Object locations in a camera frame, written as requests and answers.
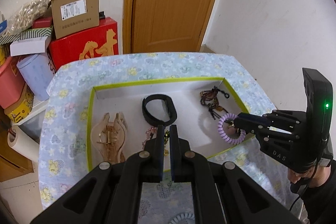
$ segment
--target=pink container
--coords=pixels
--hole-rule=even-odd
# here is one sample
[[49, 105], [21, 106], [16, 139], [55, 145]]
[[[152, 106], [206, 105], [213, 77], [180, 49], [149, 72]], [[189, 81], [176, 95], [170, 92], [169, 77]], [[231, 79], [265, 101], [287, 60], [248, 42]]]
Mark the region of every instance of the pink container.
[[16, 67], [19, 56], [9, 56], [0, 67], [0, 106], [7, 108], [20, 99], [25, 81]]

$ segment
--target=floral bedsheet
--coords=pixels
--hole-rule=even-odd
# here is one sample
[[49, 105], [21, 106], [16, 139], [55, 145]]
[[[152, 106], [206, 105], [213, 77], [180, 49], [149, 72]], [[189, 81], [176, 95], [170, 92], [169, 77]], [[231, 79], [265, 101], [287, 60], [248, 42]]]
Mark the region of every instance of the floral bedsheet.
[[[146, 79], [220, 76], [226, 78], [252, 114], [275, 106], [247, 70], [232, 56], [198, 52], [129, 54], [85, 59], [62, 66], [48, 87], [39, 154], [39, 186], [43, 208], [87, 173], [86, 123], [93, 86]], [[289, 208], [296, 195], [289, 190], [284, 166], [259, 151], [252, 138], [211, 161], [234, 161], [273, 197]], [[194, 223], [188, 183], [145, 184], [139, 223]], [[300, 214], [298, 203], [295, 214]]]

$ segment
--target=black bracelet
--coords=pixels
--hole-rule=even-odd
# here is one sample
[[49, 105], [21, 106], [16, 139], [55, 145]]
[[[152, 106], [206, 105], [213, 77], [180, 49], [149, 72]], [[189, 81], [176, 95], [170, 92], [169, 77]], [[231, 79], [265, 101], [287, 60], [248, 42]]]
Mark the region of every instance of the black bracelet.
[[[169, 115], [169, 121], [164, 122], [162, 120], [159, 120], [157, 118], [155, 118], [153, 115], [151, 115], [149, 113], [149, 111], [146, 108], [146, 105], [148, 102], [152, 101], [152, 100], [162, 100], [165, 102], [166, 107], [167, 107], [167, 111], [168, 111], [168, 115]], [[151, 126], [154, 127], [158, 127], [160, 124], [163, 125], [164, 127], [170, 126], [171, 124], [173, 124], [176, 119], [177, 119], [177, 113], [176, 113], [176, 109], [173, 103], [173, 100], [164, 94], [153, 94], [153, 95], [149, 95], [147, 98], [143, 99], [142, 101], [142, 114], [146, 120], [146, 122], [148, 122]]]

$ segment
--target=yellow box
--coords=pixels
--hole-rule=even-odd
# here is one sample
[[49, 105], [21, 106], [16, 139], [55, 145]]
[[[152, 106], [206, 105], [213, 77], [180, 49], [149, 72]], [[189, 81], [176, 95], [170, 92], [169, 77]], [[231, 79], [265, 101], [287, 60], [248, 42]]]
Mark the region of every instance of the yellow box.
[[26, 118], [33, 108], [34, 94], [25, 83], [20, 99], [5, 109], [5, 114], [17, 123]]
[[10, 53], [9, 44], [0, 45], [0, 66], [2, 66]]

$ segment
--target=light blue cylindrical container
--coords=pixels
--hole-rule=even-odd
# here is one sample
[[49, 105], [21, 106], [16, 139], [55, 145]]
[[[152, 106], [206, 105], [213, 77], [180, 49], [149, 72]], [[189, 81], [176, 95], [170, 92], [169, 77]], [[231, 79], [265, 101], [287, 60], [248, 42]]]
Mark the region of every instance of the light blue cylindrical container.
[[49, 99], [47, 87], [54, 77], [55, 69], [47, 53], [27, 56], [17, 63], [17, 68], [38, 100]]

